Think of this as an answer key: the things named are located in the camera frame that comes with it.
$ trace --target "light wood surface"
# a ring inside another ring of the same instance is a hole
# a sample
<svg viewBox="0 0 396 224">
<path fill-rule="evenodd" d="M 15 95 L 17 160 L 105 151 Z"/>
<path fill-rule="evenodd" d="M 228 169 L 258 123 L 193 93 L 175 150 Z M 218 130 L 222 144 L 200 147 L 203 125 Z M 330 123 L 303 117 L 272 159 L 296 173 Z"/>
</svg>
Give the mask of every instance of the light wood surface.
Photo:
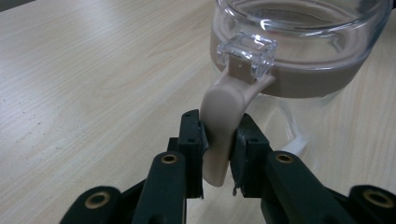
<svg viewBox="0 0 396 224">
<path fill-rule="evenodd" d="M 79 194 L 124 191 L 210 82 L 214 1 L 38 0 L 0 13 L 0 223 L 58 223 Z M 328 187 L 396 193 L 396 12 L 304 161 Z M 263 223 L 205 185 L 188 223 Z"/>
</svg>

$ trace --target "beige plastic handle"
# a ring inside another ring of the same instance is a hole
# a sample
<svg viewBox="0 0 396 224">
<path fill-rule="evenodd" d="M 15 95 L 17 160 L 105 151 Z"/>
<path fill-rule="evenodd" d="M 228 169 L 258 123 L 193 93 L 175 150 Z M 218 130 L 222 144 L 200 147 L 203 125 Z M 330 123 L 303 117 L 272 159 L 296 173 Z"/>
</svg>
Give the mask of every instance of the beige plastic handle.
<svg viewBox="0 0 396 224">
<path fill-rule="evenodd" d="M 206 91 L 200 121 L 205 125 L 209 142 L 209 149 L 204 155 L 203 178 L 210 185 L 223 185 L 236 128 L 252 99 L 274 81 L 274 77 L 263 75 L 248 83 L 230 76 L 227 67 Z"/>
</svg>

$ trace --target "clear plastic latch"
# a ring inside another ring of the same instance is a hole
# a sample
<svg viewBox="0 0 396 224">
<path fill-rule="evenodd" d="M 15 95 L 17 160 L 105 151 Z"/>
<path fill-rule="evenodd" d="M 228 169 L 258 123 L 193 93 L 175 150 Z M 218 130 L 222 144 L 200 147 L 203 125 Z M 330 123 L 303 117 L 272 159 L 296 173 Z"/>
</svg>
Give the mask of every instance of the clear plastic latch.
<svg viewBox="0 0 396 224">
<path fill-rule="evenodd" d="M 218 45 L 218 63 L 228 65 L 230 55 L 250 63 L 250 75 L 260 79 L 274 64 L 277 42 L 260 35 L 239 32 Z"/>
</svg>

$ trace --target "wooden table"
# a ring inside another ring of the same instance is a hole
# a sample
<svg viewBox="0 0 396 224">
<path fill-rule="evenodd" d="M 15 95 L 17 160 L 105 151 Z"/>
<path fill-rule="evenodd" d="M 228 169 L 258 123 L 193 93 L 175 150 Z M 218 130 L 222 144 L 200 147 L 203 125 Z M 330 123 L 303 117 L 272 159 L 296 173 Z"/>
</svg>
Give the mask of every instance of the wooden table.
<svg viewBox="0 0 396 224">
<path fill-rule="evenodd" d="M 87 189 L 124 191 L 210 83 L 214 2 L 34 1 L 0 13 L 0 223 L 57 223 Z M 396 193 L 396 12 L 303 158 L 328 187 Z M 188 223 L 263 223 L 205 184 Z"/>
</svg>

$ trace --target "table surface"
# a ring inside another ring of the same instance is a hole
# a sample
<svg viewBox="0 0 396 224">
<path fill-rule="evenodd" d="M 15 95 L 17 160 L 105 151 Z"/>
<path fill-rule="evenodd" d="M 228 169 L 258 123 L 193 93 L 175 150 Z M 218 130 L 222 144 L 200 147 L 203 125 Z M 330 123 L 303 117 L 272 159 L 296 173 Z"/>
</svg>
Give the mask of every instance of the table surface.
<svg viewBox="0 0 396 224">
<path fill-rule="evenodd" d="M 0 13 L 0 223 L 57 223 L 79 194 L 124 191 L 210 84 L 214 1 L 34 1 Z M 342 193 L 396 193 L 396 12 L 317 131 L 315 166 Z M 260 200 L 204 185 L 188 223 L 263 223 Z"/>
</svg>

